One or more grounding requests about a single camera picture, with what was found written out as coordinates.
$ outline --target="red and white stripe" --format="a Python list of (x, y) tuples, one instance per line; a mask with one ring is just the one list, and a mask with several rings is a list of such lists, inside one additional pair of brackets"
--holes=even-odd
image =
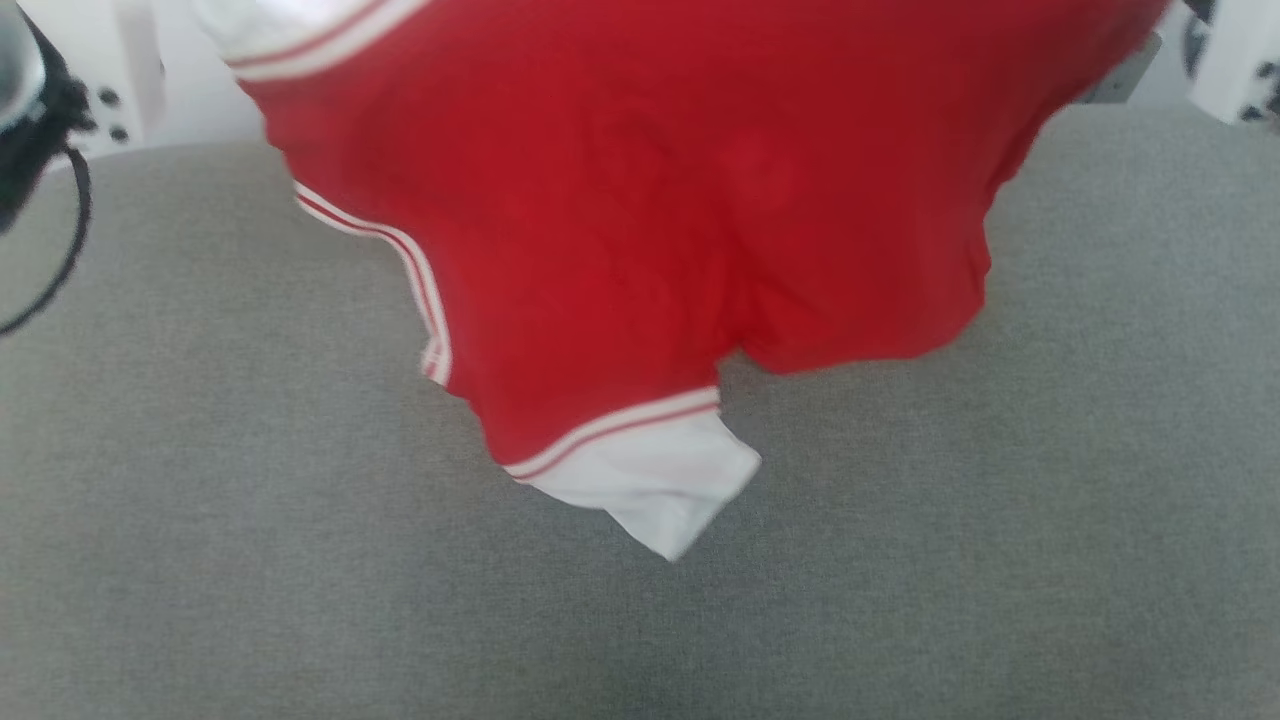
[(241, 79), (273, 81), (319, 73), (355, 56), (430, 0), (200, 0), (197, 13)]
[(516, 465), (507, 465), (504, 469), (517, 482), (532, 483), (585, 445), (628, 430), (717, 413), (719, 413), (719, 389), (714, 387), (636, 405), (596, 418), (573, 429), (536, 456)]
[(297, 184), (297, 193), (302, 209), (326, 225), (348, 234), (378, 237), (396, 247), (404, 261), (404, 269), (413, 290), (413, 301), (431, 334), (431, 341), (422, 354), (422, 373), (448, 387), (453, 372), (453, 346), (449, 342), (449, 325), (444, 320), (440, 288), (435, 283), (435, 274), (431, 273), (431, 265), (428, 263), (422, 247), (408, 233), (390, 225), (356, 218), (302, 184)]

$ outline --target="red shirt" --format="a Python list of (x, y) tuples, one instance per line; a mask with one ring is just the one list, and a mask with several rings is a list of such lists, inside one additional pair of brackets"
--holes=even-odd
[(1165, 4), (349, 0), (223, 24), (303, 206), (397, 246), (428, 374), (531, 478), (713, 407), (737, 348), (792, 373), (952, 340), (996, 191)]

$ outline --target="black cord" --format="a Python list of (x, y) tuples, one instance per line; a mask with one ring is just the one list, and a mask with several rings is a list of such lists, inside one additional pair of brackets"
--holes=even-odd
[(19, 313), (14, 319), (9, 320), (4, 325), (0, 325), (0, 338), (10, 336), (32, 318), (38, 315), (49, 304), (54, 301), (54, 296), (58, 291), (63, 288), (67, 283), (67, 278), (72, 277), (72, 272), (76, 269), (76, 263), (79, 260), (81, 251), (84, 250), (84, 238), (88, 236), (88, 220), (92, 214), (92, 186), (90, 184), (88, 177), (88, 163), (84, 161), (84, 156), (79, 154), (78, 150), (70, 147), (64, 147), (63, 152), (67, 159), (72, 161), (72, 170), (76, 173), (76, 188), (79, 192), (79, 217), (76, 219), (76, 236), (72, 238), (72, 246), (67, 250), (67, 258), (63, 260), (61, 268), (59, 268), (58, 274), (54, 279), (45, 287), (45, 290), (36, 297), (35, 302), (27, 306), (26, 310)]

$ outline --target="gray upholstery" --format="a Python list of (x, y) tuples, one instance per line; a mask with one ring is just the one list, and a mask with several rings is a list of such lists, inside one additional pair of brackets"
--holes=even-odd
[[(0, 342), (5, 720), (1280, 717), (1280, 140), (1071, 109), (915, 363), (724, 369), (677, 565), (504, 478), (399, 260), (260, 147), (96, 167)], [(65, 176), (0, 238), (47, 277)]]

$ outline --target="white object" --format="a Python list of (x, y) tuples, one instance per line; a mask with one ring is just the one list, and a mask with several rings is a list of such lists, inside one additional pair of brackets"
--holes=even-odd
[[(337, 65), (429, 1), (193, 0), (192, 5), (236, 74), (246, 81), (265, 81)], [(346, 31), (310, 50), (300, 50), (337, 27)]]
[(76, 133), (70, 143), (92, 156), (146, 142), (165, 97), (150, 0), (18, 0), (18, 5), (90, 90), (99, 128)]
[(1280, 85), (1280, 69), (1261, 76), (1267, 63), (1280, 65), (1280, 0), (1219, 0), (1192, 102), (1225, 123), (1263, 110)]
[[(696, 409), (718, 400), (708, 388), (662, 404)], [(671, 562), (760, 466), (760, 456), (721, 421), (718, 406), (599, 437), (584, 434), (579, 442), (563, 460), (522, 482), (575, 507), (604, 510)], [(518, 478), (524, 470), (507, 471)]]
[(147, 146), (192, 142), (264, 142), (262, 115), (218, 56), (188, 0), (156, 0), (164, 58), (164, 118)]

